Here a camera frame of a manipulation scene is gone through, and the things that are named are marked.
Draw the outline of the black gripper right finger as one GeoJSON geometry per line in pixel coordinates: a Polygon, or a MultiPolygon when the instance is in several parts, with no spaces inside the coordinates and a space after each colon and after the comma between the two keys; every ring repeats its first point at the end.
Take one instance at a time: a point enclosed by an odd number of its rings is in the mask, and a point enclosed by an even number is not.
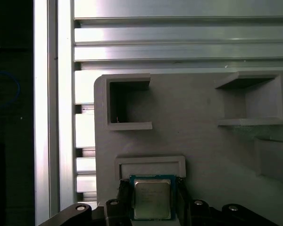
{"type": "Polygon", "coordinates": [[[185,179],[176,180],[176,214],[182,226],[276,226],[269,219],[230,203],[217,210],[201,199],[193,199],[185,179]]]}

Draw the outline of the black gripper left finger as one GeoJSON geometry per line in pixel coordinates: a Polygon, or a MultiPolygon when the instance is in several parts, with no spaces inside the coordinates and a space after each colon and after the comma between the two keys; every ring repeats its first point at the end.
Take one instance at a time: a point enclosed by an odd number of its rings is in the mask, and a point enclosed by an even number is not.
{"type": "Polygon", "coordinates": [[[131,226],[130,208],[133,189],[130,182],[121,180],[117,197],[95,209],[86,203],[70,205],[41,226],[131,226]]]}

